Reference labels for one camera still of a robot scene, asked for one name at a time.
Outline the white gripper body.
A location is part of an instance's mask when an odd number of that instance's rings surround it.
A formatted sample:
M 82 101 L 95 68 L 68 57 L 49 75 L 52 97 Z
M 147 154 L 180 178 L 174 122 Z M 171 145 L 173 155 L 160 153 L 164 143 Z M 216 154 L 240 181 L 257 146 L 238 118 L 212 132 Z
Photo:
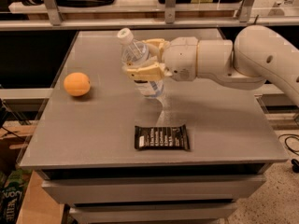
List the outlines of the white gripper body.
M 175 81 L 195 80 L 197 45 L 195 37 L 178 37 L 164 49 L 164 64 Z

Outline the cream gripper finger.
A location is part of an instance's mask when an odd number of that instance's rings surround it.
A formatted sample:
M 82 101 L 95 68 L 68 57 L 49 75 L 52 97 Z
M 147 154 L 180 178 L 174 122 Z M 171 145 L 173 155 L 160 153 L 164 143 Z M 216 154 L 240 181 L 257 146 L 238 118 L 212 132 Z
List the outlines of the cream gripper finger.
M 170 45 L 170 42 L 163 38 L 152 38 L 143 40 L 149 49 L 149 58 L 156 58 L 161 60 L 164 50 Z
M 122 70 L 130 79 L 135 81 L 159 81 L 172 76 L 172 72 L 163 63 L 157 62 L 137 68 L 125 65 Z

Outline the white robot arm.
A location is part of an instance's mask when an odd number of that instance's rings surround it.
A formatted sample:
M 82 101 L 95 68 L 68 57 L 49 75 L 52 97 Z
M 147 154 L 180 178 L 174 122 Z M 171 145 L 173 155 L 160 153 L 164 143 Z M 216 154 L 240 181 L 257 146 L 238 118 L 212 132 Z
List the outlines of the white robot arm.
M 283 36 L 260 25 L 242 29 L 235 40 L 203 40 L 194 36 L 136 40 L 120 30 L 123 72 L 155 97 L 163 79 L 193 81 L 207 78 L 229 88 L 255 90 L 270 81 L 299 105 L 299 50 Z

